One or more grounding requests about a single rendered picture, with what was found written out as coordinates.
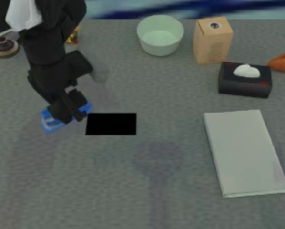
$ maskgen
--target bowl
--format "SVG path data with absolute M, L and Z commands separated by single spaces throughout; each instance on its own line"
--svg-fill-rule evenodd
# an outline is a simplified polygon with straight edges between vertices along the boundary
M 167 56 L 177 50 L 184 35 L 184 27 L 171 16 L 154 15 L 139 22 L 137 35 L 146 53 Z

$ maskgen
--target brown box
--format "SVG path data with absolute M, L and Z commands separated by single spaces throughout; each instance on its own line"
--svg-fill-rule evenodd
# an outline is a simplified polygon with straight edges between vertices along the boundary
M 226 61 L 233 34 L 226 17 L 198 19 L 193 37 L 193 53 L 198 64 Z

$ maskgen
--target gray surface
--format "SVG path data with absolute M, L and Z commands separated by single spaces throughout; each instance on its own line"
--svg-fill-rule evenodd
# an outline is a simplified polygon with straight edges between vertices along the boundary
M 266 100 L 218 95 L 219 65 L 193 58 L 194 23 L 166 58 L 141 50 L 137 21 L 82 25 L 110 79 L 80 89 L 97 112 L 137 112 L 137 136 L 85 137 L 84 123 L 43 133 L 24 53 L 0 60 L 0 229 L 285 229 L 285 194 L 222 198 L 203 124 L 204 112 L 261 109 L 285 172 L 285 74 L 273 72 Z M 231 25 L 229 60 L 285 52 L 285 21 Z

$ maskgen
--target golden figurine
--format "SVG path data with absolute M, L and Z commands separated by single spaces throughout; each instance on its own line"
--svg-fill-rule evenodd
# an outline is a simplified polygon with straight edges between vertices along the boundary
M 70 44 L 78 44 L 78 31 L 79 31 L 79 26 L 77 26 L 74 30 L 74 32 L 70 35 L 70 37 L 66 40 L 67 43 Z

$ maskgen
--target white cloth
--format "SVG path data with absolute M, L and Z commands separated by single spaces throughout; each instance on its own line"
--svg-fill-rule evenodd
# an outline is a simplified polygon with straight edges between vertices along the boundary
M 14 32 L 28 30 L 42 23 L 42 16 L 34 0 L 11 0 L 6 22 Z

